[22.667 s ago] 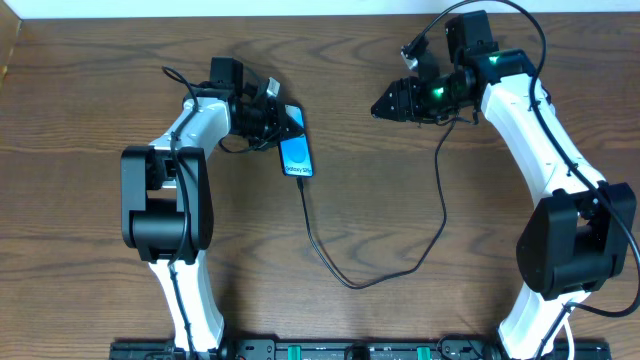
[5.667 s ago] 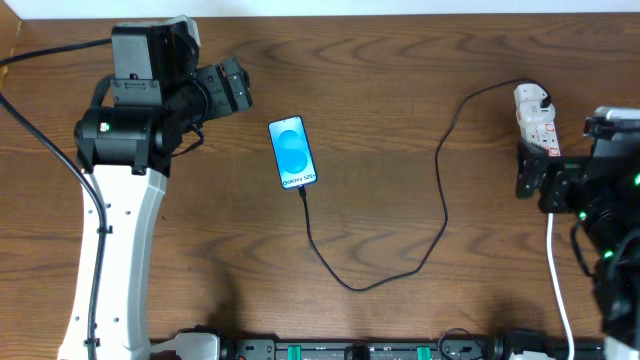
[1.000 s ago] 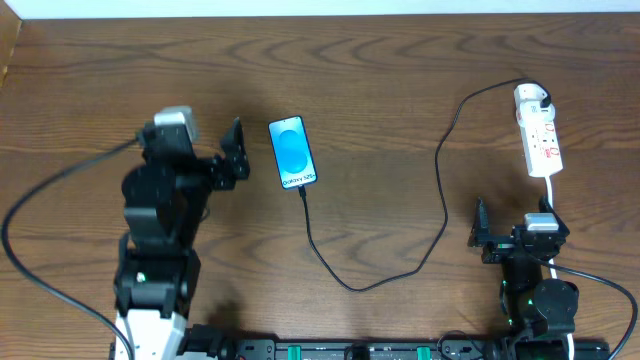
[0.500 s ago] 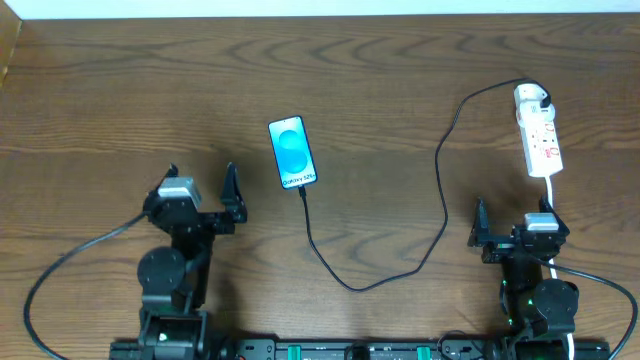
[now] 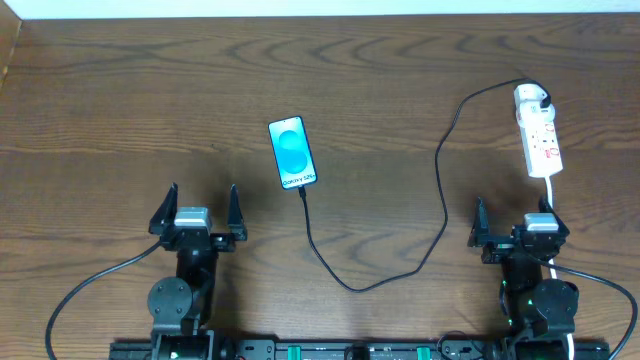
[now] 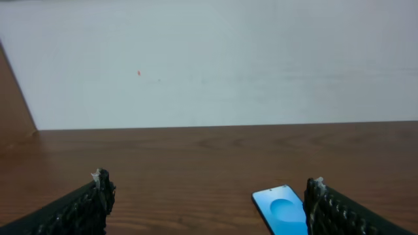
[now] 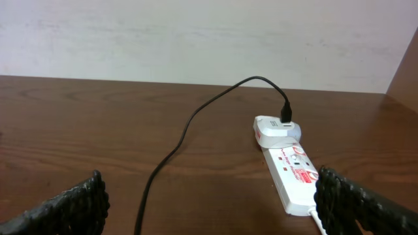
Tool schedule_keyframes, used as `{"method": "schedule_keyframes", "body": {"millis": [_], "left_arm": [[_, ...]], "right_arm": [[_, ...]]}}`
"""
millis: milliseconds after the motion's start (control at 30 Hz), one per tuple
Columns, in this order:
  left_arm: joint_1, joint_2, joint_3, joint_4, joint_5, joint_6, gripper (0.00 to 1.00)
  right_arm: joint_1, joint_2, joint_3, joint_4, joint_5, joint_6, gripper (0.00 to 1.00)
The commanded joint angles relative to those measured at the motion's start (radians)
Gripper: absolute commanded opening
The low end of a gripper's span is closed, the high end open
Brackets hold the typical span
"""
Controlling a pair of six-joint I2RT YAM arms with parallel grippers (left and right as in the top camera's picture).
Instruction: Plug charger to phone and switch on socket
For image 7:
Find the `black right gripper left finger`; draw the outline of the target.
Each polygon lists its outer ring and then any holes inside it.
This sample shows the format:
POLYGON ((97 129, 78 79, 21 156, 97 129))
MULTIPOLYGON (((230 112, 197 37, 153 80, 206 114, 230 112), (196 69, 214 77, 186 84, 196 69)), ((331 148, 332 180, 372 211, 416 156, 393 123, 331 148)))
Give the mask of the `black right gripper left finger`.
POLYGON ((100 235, 103 232, 109 195, 98 170, 93 176, 41 205, 1 223, 2 235, 100 235))

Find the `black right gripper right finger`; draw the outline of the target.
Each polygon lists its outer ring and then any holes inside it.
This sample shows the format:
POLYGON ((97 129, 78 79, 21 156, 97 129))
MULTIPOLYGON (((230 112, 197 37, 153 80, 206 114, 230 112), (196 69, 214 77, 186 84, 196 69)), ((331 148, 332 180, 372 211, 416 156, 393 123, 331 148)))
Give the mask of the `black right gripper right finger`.
POLYGON ((313 196, 319 227, 329 235, 417 235, 417 213, 322 166, 313 196))

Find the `white power strip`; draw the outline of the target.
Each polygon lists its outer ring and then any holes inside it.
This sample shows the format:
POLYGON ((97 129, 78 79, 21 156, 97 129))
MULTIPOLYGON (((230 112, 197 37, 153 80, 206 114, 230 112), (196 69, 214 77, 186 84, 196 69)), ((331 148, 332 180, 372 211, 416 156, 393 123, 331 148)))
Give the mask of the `white power strip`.
POLYGON ((287 214, 309 216, 315 209, 315 183, 319 174, 300 144, 263 149, 268 169, 287 214))

